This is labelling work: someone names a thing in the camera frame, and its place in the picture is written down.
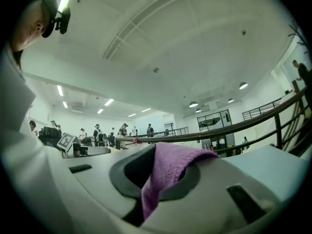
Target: desk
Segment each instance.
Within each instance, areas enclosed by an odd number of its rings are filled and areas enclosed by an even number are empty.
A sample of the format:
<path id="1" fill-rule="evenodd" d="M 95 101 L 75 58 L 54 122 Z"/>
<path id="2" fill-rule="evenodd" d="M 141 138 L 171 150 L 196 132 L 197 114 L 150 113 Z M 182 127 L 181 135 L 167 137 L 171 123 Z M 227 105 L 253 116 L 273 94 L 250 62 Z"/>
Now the desk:
<path id="1" fill-rule="evenodd" d="M 309 161 L 273 146 L 223 158 L 267 186 L 284 201 L 293 196 L 309 168 Z"/>

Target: air vent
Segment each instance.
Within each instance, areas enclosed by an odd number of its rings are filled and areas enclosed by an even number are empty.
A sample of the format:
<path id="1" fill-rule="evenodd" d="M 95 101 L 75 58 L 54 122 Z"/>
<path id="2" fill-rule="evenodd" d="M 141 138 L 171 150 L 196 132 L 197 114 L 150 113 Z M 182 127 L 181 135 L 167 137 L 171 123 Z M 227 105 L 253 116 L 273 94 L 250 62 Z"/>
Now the air vent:
<path id="1" fill-rule="evenodd" d="M 77 108 L 77 107 L 72 107 L 72 112 L 77 113 L 77 114 L 82 114 L 83 109 Z"/>

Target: black cap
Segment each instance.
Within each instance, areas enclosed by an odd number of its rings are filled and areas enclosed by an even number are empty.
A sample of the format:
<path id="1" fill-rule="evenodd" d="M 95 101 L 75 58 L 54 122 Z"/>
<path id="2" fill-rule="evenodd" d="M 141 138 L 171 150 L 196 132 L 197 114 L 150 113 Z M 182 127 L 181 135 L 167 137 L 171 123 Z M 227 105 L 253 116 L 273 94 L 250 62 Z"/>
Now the black cap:
<path id="1" fill-rule="evenodd" d="M 47 26 L 44 33 L 42 34 L 42 37 L 47 38 L 49 35 L 51 35 L 54 29 L 54 24 L 56 21 L 55 17 L 57 16 L 57 12 L 58 12 L 58 2 L 57 0 L 41 0 L 41 1 L 42 1 L 42 5 L 50 14 L 50 23 Z"/>

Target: wooden handrail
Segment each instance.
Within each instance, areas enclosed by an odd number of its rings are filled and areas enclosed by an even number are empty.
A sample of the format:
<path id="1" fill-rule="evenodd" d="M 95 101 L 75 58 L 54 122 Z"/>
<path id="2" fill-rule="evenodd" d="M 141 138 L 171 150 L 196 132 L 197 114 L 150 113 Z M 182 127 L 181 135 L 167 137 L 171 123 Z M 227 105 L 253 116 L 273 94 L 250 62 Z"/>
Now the wooden handrail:
<path id="1" fill-rule="evenodd" d="M 192 140 L 201 140 L 201 139 L 207 139 L 207 138 L 213 138 L 217 136 L 224 136 L 227 134 L 232 134 L 235 132 L 242 131 L 244 129 L 253 127 L 255 125 L 258 125 L 272 117 L 274 117 L 276 114 L 279 114 L 280 112 L 284 111 L 291 105 L 293 105 L 296 101 L 301 99 L 302 96 L 304 96 L 306 91 L 306 87 L 302 89 L 298 94 L 294 95 L 293 97 L 289 98 L 284 103 L 276 106 L 275 108 L 271 109 L 270 111 L 264 112 L 258 117 L 252 118 L 247 121 L 242 121 L 240 123 L 227 126 L 224 128 L 214 129 L 211 131 L 207 131 L 204 133 L 195 133 L 195 134 L 188 134 L 188 135 L 182 135 L 182 136 L 168 136 L 168 137 L 154 137 L 154 138 L 139 138 L 139 142 L 183 142 L 183 141 L 192 141 Z M 121 140 L 121 141 L 133 141 L 133 138 L 122 138 L 122 137 L 116 137 L 115 140 Z"/>

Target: chair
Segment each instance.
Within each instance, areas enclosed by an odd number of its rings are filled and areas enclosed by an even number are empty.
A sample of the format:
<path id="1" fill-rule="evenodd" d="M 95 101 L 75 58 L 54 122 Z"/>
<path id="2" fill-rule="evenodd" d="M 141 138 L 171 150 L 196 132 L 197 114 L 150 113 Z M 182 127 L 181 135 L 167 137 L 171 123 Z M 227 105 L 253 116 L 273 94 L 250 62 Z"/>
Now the chair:
<path id="1" fill-rule="evenodd" d="M 83 144 L 85 146 L 93 146 L 92 142 L 91 142 L 91 139 L 89 137 L 86 137 L 86 138 L 83 139 Z"/>

